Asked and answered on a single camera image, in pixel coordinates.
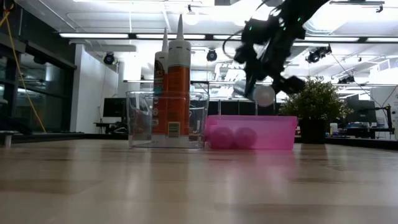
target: ceiling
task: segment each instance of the ceiling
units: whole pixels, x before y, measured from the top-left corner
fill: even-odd
[[[185,34],[233,34],[243,27],[261,0],[240,0],[232,6],[214,6],[214,1],[158,2],[134,1],[134,3],[106,3],[106,1],[76,2],[74,0],[19,0],[17,1],[33,15],[42,19],[59,32],[145,32],[162,33],[164,27],[169,33],[176,33],[179,14],[183,14]],[[385,0],[384,10],[376,13],[378,6],[324,5],[307,22],[308,34],[328,35],[398,35],[398,1]],[[192,4],[192,14],[187,14],[187,4]],[[261,19],[267,16],[271,7],[261,7],[254,15]],[[159,51],[160,40],[90,40],[87,49],[97,46],[133,45],[140,55],[142,73],[152,74],[155,52]],[[214,70],[215,65],[229,60],[222,54],[222,41],[191,41],[194,54],[192,69]],[[239,42],[228,42],[226,51],[234,53]],[[332,44],[333,55],[316,64],[308,64],[305,56],[311,48],[294,47],[287,75],[335,76],[345,69],[353,69],[358,76],[369,74],[368,68],[388,57],[398,55],[398,45],[384,44]],[[216,49],[217,62],[207,62],[209,48]]]

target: glass wall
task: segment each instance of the glass wall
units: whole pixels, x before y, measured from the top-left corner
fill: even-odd
[[[0,99],[4,98],[4,85],[0,84]]]
[[[34,91],[27,91],[34,108],[47,131],[62,130],[62,108],[61,98],[48,96]],[[27,99],[25,89],[18,88],[17,108],[15,117],[20,122],[35,131],[41,131],[41,125],[36,118],[32,107]]]
[[[7,58],[0,57],[0,78],[6,78]]]
[[[65,94],[65,70],[29,54],[21,55],[21,70],[28,87],[58,95]]]
[[[34,109],[47,132],[69,131],[73,71],[62,69],[30,54],[20,54],[26,91],[19,74],[12,75],[17,74],[15,62],[7,57],[0,57],[0,98],[7,98],[10,102],[9,111],[4,111],[34,132],[43,131]]]

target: potted plant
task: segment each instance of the potted plant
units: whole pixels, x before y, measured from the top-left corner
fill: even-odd
[[[337,87],[323,77],[307,77],[303,91],[289,95],[280,113],[297,116],[303,143],[325,143],[327,124],[335,118],[352,113],[338,98]]]

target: window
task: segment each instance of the window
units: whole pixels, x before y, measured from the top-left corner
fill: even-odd
[[[7,58],[0,57],[0,78],[6,78]]]
[[[41,58],[21,55],[21,70],[26,86],[51,94],[65,95],[67,72]]]
[[[63,99],[29,90],[27,92],[46,131],[57,132],[63,130]],[[30,106],[25,89],[23,88],[18,88],[15,117],[24,125],[32,128],[33,131],[42,131],[42,127]]]
[[[0,84],[0,99],[4,98],[4,85]]]

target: yellow cable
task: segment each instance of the yellow cable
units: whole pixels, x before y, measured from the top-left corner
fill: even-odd
[[[41,127],[42,127],[42,129],[43,129],[43,132],[46,132],[46,131],[45,131],[45,128],[44,128],[44,125],[43,125],[43,123],[42,123],[42,120],[39,118],[39,116],[38,116],[38,114],[37,114],[37,112],[36,112],[36,109],[35,109],[35,107],[34,107],[34,105],[33,105],[33,103],[32,103],[32,100],[30,100],[29,93],[27,92],[27,88],[26,88],[26,85],[25,85],[25,80],[24,80],[24,77],[22,76],[21,68],[20,68],[19,62],[18,62],[18,57],[17,57],[16,51],[15,51],[14,41],[13,41],[12,35],[11,35],[11,28],[10,28],[10,23],[9,23],[9,21],[8,21],[8,15],[9,15],[9,12],[7,12],[6,15],[4,16],[4,18],[2,19],[2,21],[0,21],[0,27],[1,27],[2,23],[4,22],[4,20],[6,20],[6,22],[7,22],[7,28],[8,28],[8,34],[9,34],[9,36],[10,36],[10,41],[11,41],[12,52],[14,53],[14,58],[15,58],[15,62],[16,62],[16,64],[17,64],[18,73],[19,73],[19,76],[21,77],[22,84],[23,84],[23,86],[24,86],[24,88],[25,88],[25,92],[26,92],[27,99],[28,99],[28,101],[29,101],[29,103],[30,103],[30,107],[32,108],[33,112],[34,112],[35,115],[36,115],[37,120],[39,120],[39,123],[40,123],[40,125],[41,125]]]
[[[8,14],[10,14],[10,12],[6,12],[6,15],[5,15],[4,18],[0,21],[0,27],[2,26],[2,24],[4,23],[4,21],[5,21],[6,18],[8,17]]]

